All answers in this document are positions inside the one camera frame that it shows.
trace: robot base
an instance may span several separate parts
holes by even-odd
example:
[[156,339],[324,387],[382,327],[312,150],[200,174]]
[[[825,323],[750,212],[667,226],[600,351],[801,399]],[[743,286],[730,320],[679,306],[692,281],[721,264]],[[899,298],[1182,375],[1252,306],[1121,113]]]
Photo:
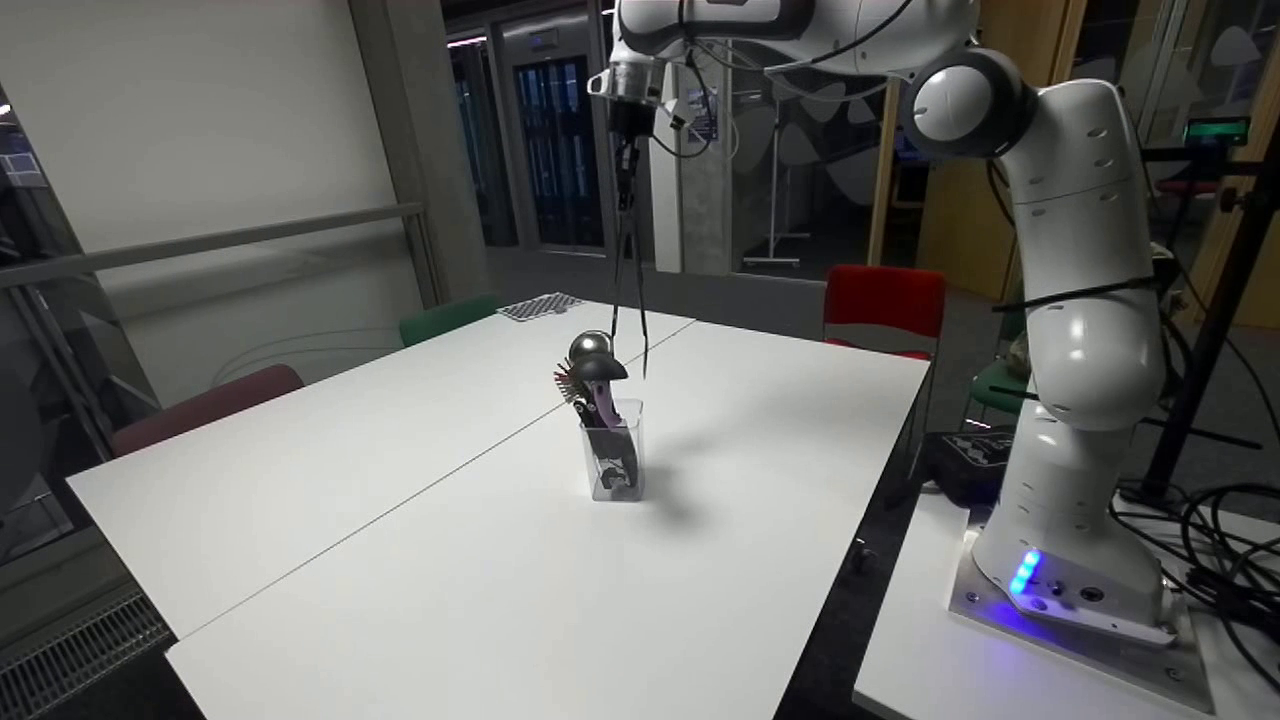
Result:
[[1103,675],[1121,675],[1139,685],[1164,700],[1189,703],[1213,717],[1206,675],[1195,646],[1190,614],[1182,605],[1166,605],[1166,620],[1175,626],[1170,642],[1142,642],[1108,637],[1085,624],[1060,624],[1031,611],[1018,611],[1006,591],[1000,591],[971,559],[971,542],[981,525],[965,533],[958,568],[950,585],[950,611],[975,624],[1000,626],[1047,651],[1071,656]]

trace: red chair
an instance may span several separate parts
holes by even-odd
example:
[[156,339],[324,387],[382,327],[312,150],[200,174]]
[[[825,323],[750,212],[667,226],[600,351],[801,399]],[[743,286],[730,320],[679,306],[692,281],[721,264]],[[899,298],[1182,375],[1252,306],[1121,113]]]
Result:
[[295,366],[287,366],[287,365],[261,366],[253,375],[240,375],[233,384],[221,384],[221,387],[200,392],[192,399],[179,399],[179,403],[172,403],[172,406],[163,406],[163,413],[156,413],[149,418],[134,418],[134,422],[113,433],[113,452],[127,454],[127,452],[153,446],[158,439],[182,436],[192,426],[204,426],[204,422],[224,418],[224,415],[237,415],[237,413],[242,413],[253,403],[287,396],[295,387],[304,387]]
[[942,314],[949,314],[949,281],[941,271],[868,266],[868,264],[835,264],[828,271],[828,292],[825,292],[828,327],[873,323],[873,327],[899,327],[932,339],[932,357],[906,351],[906,357],[932,358],[932,366],[923,375],[923,396],[915,403],[915,418],[906,433],[912,463],[906,463],[904,490],[912,486],[919,442],[927,433],[927,403],[932,403],[932,375],[935,375],[941,339],[942,339]]

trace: tabletop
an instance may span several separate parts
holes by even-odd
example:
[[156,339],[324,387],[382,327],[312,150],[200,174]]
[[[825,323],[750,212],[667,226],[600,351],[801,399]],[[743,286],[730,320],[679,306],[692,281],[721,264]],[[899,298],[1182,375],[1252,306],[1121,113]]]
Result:
[[[649,314],[653,342],[692,320]],[[555,358],[606,303],[488,314],[73,480],[176,637],[242,605],[561,406]],[[640,357],[636,313],[614,351]]]
[[[1066,656],[950,614],[950,580],[969,510],[942,494],[919,494],[904,551],[895,559],[855,695],[888,717],[942,720],[1202,720],[1182,703],[1085,667]],[[1280,717],[1280,695],[1252,675],[1217,620],[1195,614],[1217,717]]]
[[653,351],[640,502],[567,406],[166,658],[208,717],[770,717],[919,358],[692,323]]

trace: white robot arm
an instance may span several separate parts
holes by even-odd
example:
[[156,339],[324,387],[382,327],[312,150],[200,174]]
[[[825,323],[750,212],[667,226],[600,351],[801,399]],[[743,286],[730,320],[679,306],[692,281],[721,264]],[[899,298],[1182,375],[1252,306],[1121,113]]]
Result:
[[1025,611],[1166,642],[1160,564],[1108,514],[1164,380],[1139,150],[1113,84],[1036,92],[971,48],[971,27],[975,0],[614,0],[619,40],[588,92],[610,101],[630,172],[661,69],[695,40],[746,40],[788,69],[912,81],[915,143],[990,155],[1013,188],[1036,399],[975,564]]

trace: black stand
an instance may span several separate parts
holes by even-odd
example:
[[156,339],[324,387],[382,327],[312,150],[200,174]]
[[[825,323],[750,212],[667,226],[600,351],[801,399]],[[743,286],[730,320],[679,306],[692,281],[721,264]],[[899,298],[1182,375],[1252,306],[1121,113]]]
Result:
[[1166,413],[1166,426],[1164,426],[1160,446],[1151,454],[1151,468],[1146,468],[1146,475],[1139,485],[1136,501],[1142,501],[1142,502],[1164,502],[1164,494],[1166,494],[1170,468],[1182,454],[1182,442],[1190,436],[1202,387],[1206,387],[1213,366],[1217,366],[1217,358],[1218,358],[1218,351],[1229,342],[1229,331],[1233,331],[1236,306],[1245,298],[1252,264],[1266,242],[1266,226],[1271,226],[1275,199],[1280,199],[1275,193],[1280,193],[1280,130],[1271,130],[1266,159],[1262,159],[1262,167],[1257,174],[1252,195],[1245,199],[1245,221],[1238,221],[1233,254],[1223,264],[1223,276],[1218,276],[1218,285],[1213,292],[1213,303],[1206,303],[1206,314],[1202,314],[1202,327],[1200,327],[1182,387],[1178,387],[1178,396],[1175,396],[1175,403]]

